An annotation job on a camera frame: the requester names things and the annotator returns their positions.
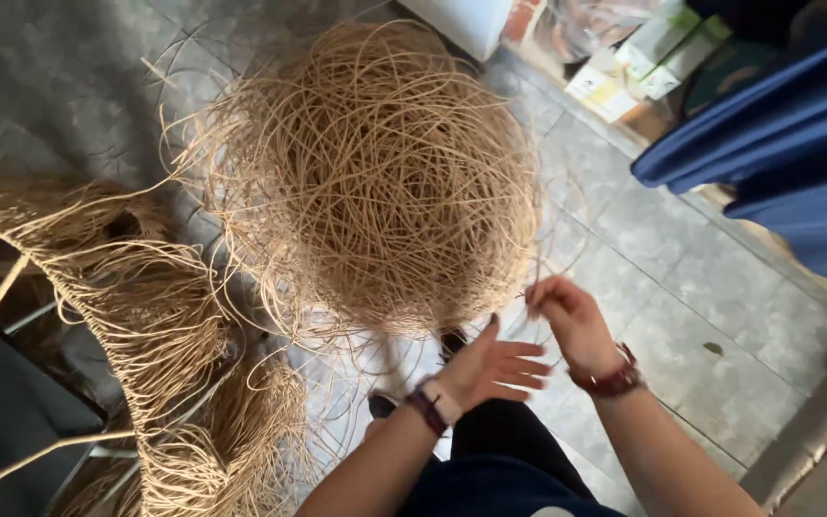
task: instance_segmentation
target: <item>blue fabric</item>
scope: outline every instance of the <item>blue fabric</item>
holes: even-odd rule
[[[786,64],[675,128],[631,172],[674,193],[733,185],[727,216],[782,235],[827,277],[827,26],[807,34]]]
[[[398,517],[530,517],[547,507],[575,517],[623,517],[530,464],[491,454],[428,465]]]

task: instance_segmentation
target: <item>black shoe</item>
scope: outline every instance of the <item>black shoe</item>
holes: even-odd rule
[[[446,364],[452,359],[453,355],[468,344],[468,336],[460,326],[444,328],[439,334],[439,340],[442,342],[442,352],[439,356],[442,357],[442,362]]]
[[[369,413],[373,418],[387,418],[398,405],[401,403],[383,391],[369,393]]]

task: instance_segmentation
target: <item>white box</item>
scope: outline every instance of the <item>white box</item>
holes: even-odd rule
[[[640,82],[643,91],[653,100],[681,85],[711,53],[726,41],[732,31],[720,17],[707,18],[655,70]]]
[[[677,6],[640,26],[617,49],[615,58],[631,77],[647,77],[700,22],[690,7]]]
[[[565,91],[609,124],[639,103],[627,92],[624,71],[610,49],[594,53]]]

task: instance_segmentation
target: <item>right hand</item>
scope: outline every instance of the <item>right hand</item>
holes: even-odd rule
[[[547,277],[525,290],[529,316],[544,315],[570,370],[602,378],[626,359],[591,294],[562,276]]]

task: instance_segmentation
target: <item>natural fiber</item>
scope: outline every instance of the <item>natural fiber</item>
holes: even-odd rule
[[[46,275],[66,323],[84,319],[121,382],[142,467],[120,511],[228,517],[255,499],[275,511],[282,490],[261,492],[284,475],[271,470],[277,446],[301,433],[302,386],[270,358],[255,373],[264,390],[231,375],[201,421],[178,421],[224,356],[224,311],[199,251],[168,243],[160,214],[109,184],[0,178],[0,239]],[[84,512],[70,504],[65,514]]]
[[[178,168],[205,179],[275,331],[423,335],[512,298],[534,251],[536,152],[467,71],[414,22],[344,23],[189,120]]]

